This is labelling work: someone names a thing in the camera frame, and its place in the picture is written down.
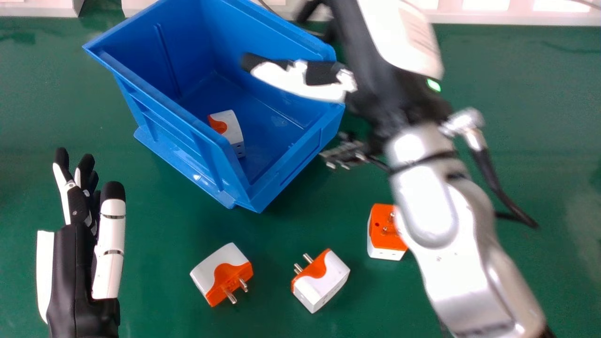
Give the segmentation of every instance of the green indicator light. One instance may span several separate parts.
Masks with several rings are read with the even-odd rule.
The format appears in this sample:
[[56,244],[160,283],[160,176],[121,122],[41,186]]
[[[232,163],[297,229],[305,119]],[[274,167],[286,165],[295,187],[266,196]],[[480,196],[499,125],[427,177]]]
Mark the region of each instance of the green indicator light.
[[441,85],[438,82],[436,82],[432,79],[428,79],[427,82],[428,82],[428,87],[432,88],[434,91],[436,91],[438,93],[441,92]]

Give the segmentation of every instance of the robotic hand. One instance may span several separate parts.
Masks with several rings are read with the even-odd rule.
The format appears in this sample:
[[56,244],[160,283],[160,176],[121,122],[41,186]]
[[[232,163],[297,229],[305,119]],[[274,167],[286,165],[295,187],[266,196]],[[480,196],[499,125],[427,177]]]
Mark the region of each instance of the robotic hand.
[[108,182],[95,191],[93,168],[86,154],[73,176],[69,154],[56,150],[52,169],[65,225],[38,232],[36,257],[38,307],[51,338],[118,338],[125,190]]
[[[384,168],[399,234],[419,264],[426,294],[441,322],[461,338],[553,337],[545,316],[495,233],[495,211],[458,158],[461,136],[514,220],[538,224],[501,189],[476,109],[454,113],[439,95],[444,72],[425,15],[402,0],[311,0],[332,10],[329,36],[348,67],[335,62],[243,57],[256,78],[299,96],[344,102],[371,124],[367,144],[349,135],[321,154],[329,167],[358,162]],[[374,155],[383,153],[387,163]]]

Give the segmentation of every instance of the blue plastic bin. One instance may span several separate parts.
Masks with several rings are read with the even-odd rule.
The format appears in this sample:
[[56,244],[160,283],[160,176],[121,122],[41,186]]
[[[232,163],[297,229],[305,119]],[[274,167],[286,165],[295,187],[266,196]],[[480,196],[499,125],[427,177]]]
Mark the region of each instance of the blue plastic bin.
[[[249,0],[160,0],[84,49],[115,75],[135,138],[227,208],[263,211],[335,136],[344,111],[240,68],[245,52],[335,60],[330,46]],[[244,158],[207,120],[228,109]]]

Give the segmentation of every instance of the green table surface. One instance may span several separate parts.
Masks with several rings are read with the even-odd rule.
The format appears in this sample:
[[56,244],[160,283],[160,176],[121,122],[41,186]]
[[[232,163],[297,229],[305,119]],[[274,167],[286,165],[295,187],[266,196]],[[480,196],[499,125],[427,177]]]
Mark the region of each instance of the green table surface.
[[[223,208],[133,138],[113,77],[81,48],[123,19],[115,1],[88,1],[79,19],[0,18],[0,337],[47,333],[35,236],[61,227],[51,171],[59,146],[72,161],[94,154],[101,183],[127,189],[121,337],[440,337],[413,255],[390,262],[366,254],[371,205],[392,202],[374,166],[331,173],[316,159],[254,214]],[[436,26],[443,96],[481,109],[506,190],[541,224],[497,228],[559,337],[601,334],[599,32]],[[346,116],[342,129],[351,128],[365,124]],[[212,309],[188,274],[229,242],[255,275],[238,304]],[[351,274],[311,315],[290,292],[292,265],[325,248]]]

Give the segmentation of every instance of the orange and white plug adapter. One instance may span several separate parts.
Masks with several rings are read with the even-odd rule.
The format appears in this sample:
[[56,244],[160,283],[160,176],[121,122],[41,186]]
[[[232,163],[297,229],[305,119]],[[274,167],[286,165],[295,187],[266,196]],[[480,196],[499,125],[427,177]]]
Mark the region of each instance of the orange and white plug adapter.
[[233,110],[210,114],[209,125],[230,142],[231,147],[234,149],[234,153],[236,153],[238,158],[246,156],[244,137],[242,137],[240,123]]
[[292,280],[292,294],[315,313],[340,290],[349,278],[350,269],[330,250],[322,252],[315,260],[304,254],[309,265],[303,269],[294,264],[296,277]]
[[394,206],[374,204],[367,221],[367,254],[371,258],[401,260],[407,245],[397,233]]
[[240,249],[229,243],[205,258],[191,272],[190,277],[211,307],[229,298],[237,303],[234,291],[248,292],[246,282],[251,279],[252,265]]

